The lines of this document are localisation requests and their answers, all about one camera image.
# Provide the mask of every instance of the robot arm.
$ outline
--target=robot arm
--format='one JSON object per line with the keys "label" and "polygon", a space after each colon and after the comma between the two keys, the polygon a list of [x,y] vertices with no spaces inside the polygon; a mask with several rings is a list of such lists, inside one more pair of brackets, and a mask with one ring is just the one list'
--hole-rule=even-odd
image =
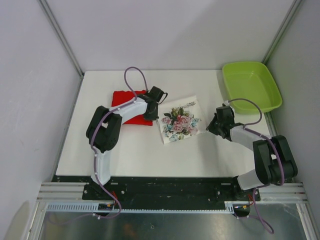
{"label": "robot arm", "polygon": [[[270,143],[261,136],[245,130],[242,123],[235,123],[235,115],[230,106],[223,105],[216,109],[207,130],[253,151],[255,169],[236,177],[242,190],[276,184],[280,181],[280,167],[274,159],[275,153]],[[286,138],[282,135],[267,137],[272,141],[280,156],[284,178],[295,177],[298,174],[298,168]]]}
{"label": "robot arm", "polygon": [[[165,94],[166,93],[164,93],[161,89],[154,86],[147,93],[138,95],[136,100],[133,98],[128,102],[110,109],[105,108],[104,106],[99,106],[95,110],[95,113],[86,131],[86,137],[89,139],[89,144],[91,143],[94,131],[103,116],[105,116],[108,112],[113,111],[103,122],[104,124],[107,124],[107,127],[100,126],[93,142],[93,147],[97,150],[96,172],[102,185],[106,184],[111,177],[111,150],[118,142],[122,124],[138,115],[143,115],[144,119],[146,120],[156,120],[158,118],[159,101]],[[95,171],[93,169],[91,178],[97,183]]]}

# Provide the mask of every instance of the white table surface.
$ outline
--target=white table surface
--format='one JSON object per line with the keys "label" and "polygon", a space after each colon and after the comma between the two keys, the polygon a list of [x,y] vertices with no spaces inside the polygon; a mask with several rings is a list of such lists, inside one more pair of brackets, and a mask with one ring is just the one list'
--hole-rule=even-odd
{"label": "white table surface", "polygon": [[[148,70],[143,71],[149,89],[156,86],[165,92],[165,100],[196,95],[206,124],[223,103],[224,85],[221,71],[215,70]],[[111,106],[114,91],[127,90],[124,71],[87,71],[74,109],[57,176],[89,176],[94,153],[86,130],[96,108]],[[137,71],[127,74],[129,84],[142,90],[144,83]],[[258,115],[235,114],[235,121],[254,122]],[[268,134],[262,121],[251,127]],[[253,152],[212,133],[202,133],[181,141],[163,144],[157,124],[123,125],[117,145],[112,150],[112,176],[137,177],[233,177],[254,169]]]}

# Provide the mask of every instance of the green plastic tray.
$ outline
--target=green plastic tray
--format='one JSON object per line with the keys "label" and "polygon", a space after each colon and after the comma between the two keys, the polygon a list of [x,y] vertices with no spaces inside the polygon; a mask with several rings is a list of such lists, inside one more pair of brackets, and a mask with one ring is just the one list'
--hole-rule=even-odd
{"label": "green plastic tray", "polygon": [[[282,98],[268,68],[257,61],[240,61],[223,66],[223,80],[228,99],[245,98],[256,103],[263,113],[282,104]],[[256,114],[257,108],[247,101],[231,103],[238,114]]]}

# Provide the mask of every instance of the red towel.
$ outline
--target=red towel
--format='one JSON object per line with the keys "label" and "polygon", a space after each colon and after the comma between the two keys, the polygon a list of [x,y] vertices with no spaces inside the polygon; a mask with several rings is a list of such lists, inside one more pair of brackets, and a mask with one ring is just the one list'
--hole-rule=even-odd
{"label": "red towel", "polygon": [[[136,94],[145,94],[146,91],[135,91]],[[123,104],[125,102],[130,101],[134,97],[134,94],[131,91],[115,91],[113,93],[112,98],[112,107],[118,106],[120,104]],[[152,121],[148,121],[144,119],[144,116],[138,115],[134,118],[131,118],[130,120],[126,121],[124,124],[138,124],[138,125],[147,125],[152,126]]]}

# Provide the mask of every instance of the white wall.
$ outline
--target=white wall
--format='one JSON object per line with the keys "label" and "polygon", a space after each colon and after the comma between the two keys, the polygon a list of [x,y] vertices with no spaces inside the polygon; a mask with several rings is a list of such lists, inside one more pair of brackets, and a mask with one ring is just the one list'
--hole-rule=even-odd
{"label": "white wall", "polygon": [[28,220],[53,170],[79,82],[37,1],[1,1],[0,239],[22,205],[15,220]]}
{"label": "white wall", "polygon": [[283,105],[272,112],[287,137],[320,225],[320,1],[307,0],[268,64]]}
{"label": "white wall", "polygon": [[88,70],[261,61],[293,0],[48,0]]}

